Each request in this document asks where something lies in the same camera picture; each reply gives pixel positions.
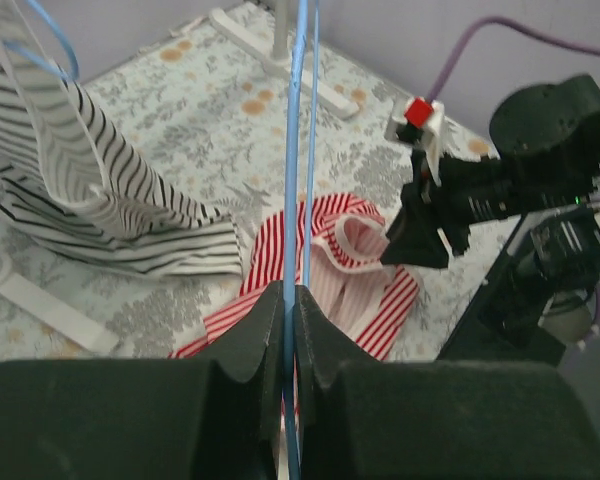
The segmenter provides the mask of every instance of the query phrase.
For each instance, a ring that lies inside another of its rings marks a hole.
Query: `red and white striped shirt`
[[[296,283],[302,278],[305,202],[296,218]],[[377,208],[355,195],[336,193],[313,203],[309,290],[327,318],[369,354],[384,360],[420,289],[403,266],[383,266],[388,240]],[[204,319],[206,336],[172,352],[191,357],[242,320],[266,286],[282,279],[284,214],[260,227],[251,269],[237,299]]]

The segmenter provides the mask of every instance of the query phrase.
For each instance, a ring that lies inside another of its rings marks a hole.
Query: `white bracket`
[[[273,46],[269,42],[262,40],[232,20],[222,9],[211,10],[209,21],[216,30],[249,55],[262,62],[265,72],[269,75],[281,77],[285,80],[289,79],[291,75],[290,55],[273,55]],[[302,75],[302,91],[310,93],[312,89],[313,77],[305,70]],[[318,102],[342,120],[352,117],[360,110],[360,106],[356,102],[349,100],[322,82],[318,83]]]
[[[97,355],[110,354],[120,342],[117,335],[99,323],[14,272],[13,262],[6,254],[0,254],[0,296]]]

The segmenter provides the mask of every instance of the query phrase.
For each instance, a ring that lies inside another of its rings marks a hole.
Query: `garment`
[[[242,274],[231,217],[177,191],[80,85],[22,56],[44,54],[0,0],[0,217],[59,255],[127,274]]]
[[[296,282],[303,264],[304,214],[296,219]],[[360,347],[385,359],[419,291],[419,280],[403,266],[383,266],[388,244],[384,218],[371,203],[349,193],[314,200],[309,290],[324,314]],[[266,219],[255,239],[251,269],[237,299],[206,317],[206,336],[177,349],[171,358],[195,355],[239,322],[266,286],[283,274],[284,213]]]

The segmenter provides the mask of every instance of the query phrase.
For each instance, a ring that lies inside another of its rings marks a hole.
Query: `blue cable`
[[[62,48],[64,49],[64,51],[67,54],[67,57],[69,59],[69,64],[71,66],[71,73],[66,73],[64,70],[62,70],[54,65],[51,65],[40,55],[33,53],[32,51],[24,48],[22,45],[20,45],[16,42],[11,42],[11,41],[3,42],[5,48],[23,56],[24,58],[30,60],[31,62],[33,62],[35,65],[37,65],[41,69],[45,70],[46,72],[60,77],[65,82],[77,81],[78,78],[80,77],[80,66],[78,65],[78,58],[76,57],[73,47],[71,46],[71,42],[69,41],[67,36],[64,34],[64,32],[62,31],[60,26],[55,22],[55,20],[53,18],[51,18],[51,15],[49,15],[45,11],[45,9],[42,8],[42,5],[40,5],[36,0],[27,0],[27,3],[31,7],[31,9],[34,12],[36,12],[36,14],[38,14],[38,16],[40,18],[42,18],[42,20],[44,20],[44,22],[49,26],[49,28],[55,35],[56,39],[60,42],[60,45],[62,45]]]
[[[313,211],[313,171],[316,161],[316,117],[318,110],[318,47],[320,45],[320,0],[315,2],[313,21],[313,88],[311,89],[311,126],[309,128],[309,164],[307,166],[307,202],[304,216],[304,256],[302,283],[309,288],[309,268],[311,264],[311,217]]]
[[[282,396],[284,401],[284,421],[287,438],[289,479],[300,480],[300,452],[296,433],[294,408],[294,357],[293,307],[296,303],[296,200],[298,195],[298,117],[300,116],[300,93],[304,52],[307,43],[307,0],[298,2],[296,40],[291,56],[291,76],[289,78],[289,101],[287,108],[287,151],[284,191],[284,272],[282,296],[284,300],[284,345]]]

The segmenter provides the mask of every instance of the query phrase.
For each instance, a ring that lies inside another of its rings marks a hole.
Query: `table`
[[[230,15],[271,38],[273,16],[258,6],[244,3]],[[399,208],[400,188],[411,179],[411,166],[406,149],[383,135],[393,99],[404,93],[329,48],[321,48],[320,55],[321,78],[362,108],[348,121],[320,109],[315,193],[354,192],[374,202],[390,222]],[[268,77],[257,61],[203,23],[88,89],[167,180],[234,211],[247,267],[260,223],[283,207],[286,83]],[[306,184],[309,112],[305,95],[299,185]],[[449,120],[448,126],[446,148],[456,155],[477,159],[495,153],[458,123]],[[514,221],[472,229],[471,249],[448,270],[419,269],[424,287],[389,360],[435,358]],[[233,298],[240,283],[237,277],[156,283],[102,272],[60,259],[1,222],[0,249],[12,256],[22,275],[105,324],[138,357],[164,357],[202,333],[202,317]],[[0,300],[0,360],[88,356]]]

